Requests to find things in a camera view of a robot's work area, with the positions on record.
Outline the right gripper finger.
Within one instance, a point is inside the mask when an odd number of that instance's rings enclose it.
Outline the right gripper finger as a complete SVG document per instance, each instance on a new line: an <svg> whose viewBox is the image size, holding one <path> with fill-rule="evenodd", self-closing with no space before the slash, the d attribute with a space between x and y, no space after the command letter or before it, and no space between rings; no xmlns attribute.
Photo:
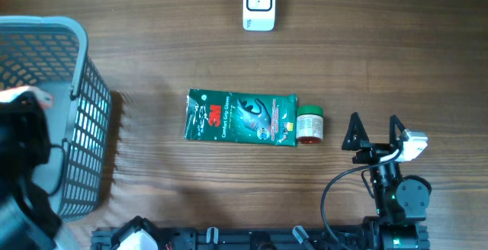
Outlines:
<svg viewBox="0 0 488 250"><path fill-rule="evenodd" d="M397 115L390 117L389 128L389 143L391 146L398 146L401 140L401 134L405 130L404 125L401 123Z"/></svg>
<svg viewBox="0 0 488 250"><path fill-rule="evenodd" d="M354 112L349 121L348 130L342 143L342 150L358 151L371 147L371 142L364 129L358 112Z"/></svg>

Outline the green lid jar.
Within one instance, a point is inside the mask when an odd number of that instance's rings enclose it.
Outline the green lid jar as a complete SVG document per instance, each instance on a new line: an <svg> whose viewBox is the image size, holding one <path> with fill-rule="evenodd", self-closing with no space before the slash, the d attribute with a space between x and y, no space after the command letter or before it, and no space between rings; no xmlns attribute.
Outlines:
<svg viewBox="0 0 488 250"><path fill-rule="evenodd" d="M303 105L297 109L297 141L318 144L323 141L323 109L316 105Z"/></svg>

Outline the green 3M glove package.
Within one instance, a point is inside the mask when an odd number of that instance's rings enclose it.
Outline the green 3M glove package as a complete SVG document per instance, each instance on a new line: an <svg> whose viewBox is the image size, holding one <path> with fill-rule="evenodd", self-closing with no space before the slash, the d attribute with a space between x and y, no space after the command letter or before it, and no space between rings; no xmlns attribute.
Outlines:
<svg viewBox="0 0 488 250"><path fill-rule="evenodd" d="M191 89L184 138L296 146L297 96Z"/></svg>

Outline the red white snack packet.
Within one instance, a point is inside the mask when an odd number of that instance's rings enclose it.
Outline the red white snack packet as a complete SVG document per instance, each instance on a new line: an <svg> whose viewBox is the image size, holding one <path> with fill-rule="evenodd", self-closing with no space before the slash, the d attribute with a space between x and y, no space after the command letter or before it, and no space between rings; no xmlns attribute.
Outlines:
<svg viewBox="0 0 488 250"><path fill-rule="evenodd" d="M43 109L50 108L54 104L54 97L50 93L34 86L21 86L1 91L1 102L10 103L20 96L34 97Z"/></svg>

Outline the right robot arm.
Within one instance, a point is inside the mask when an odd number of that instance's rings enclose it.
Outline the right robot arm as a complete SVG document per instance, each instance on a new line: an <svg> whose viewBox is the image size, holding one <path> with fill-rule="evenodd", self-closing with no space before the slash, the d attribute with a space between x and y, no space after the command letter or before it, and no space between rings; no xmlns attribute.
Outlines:
<svg viewBox="0 0 488 250"><path fill-rule="evenodd" d="M400 164L416 159L428 146L423 132L404 127L390 117L388 143L373 143L357 112L351 115L342 149L355 151L354 164L366 165L368 182L377 208L376 216L366 216L359 238L350 242L357 249L426 250L431 244L426 219L432 186L417 175L404 176Z"/></svg>

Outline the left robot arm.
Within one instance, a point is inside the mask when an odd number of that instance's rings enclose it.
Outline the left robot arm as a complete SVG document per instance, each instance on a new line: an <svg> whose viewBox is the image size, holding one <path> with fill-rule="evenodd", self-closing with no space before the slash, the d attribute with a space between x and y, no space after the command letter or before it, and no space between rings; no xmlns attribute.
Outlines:
<svg viewBox="0 0 488 250"><path fill-rule="evenodd" d="M55 249L62 225L49 194L32 181L48 163L50 143L44 108L53 105L33 86L1 92L1 248Z"/></svg>

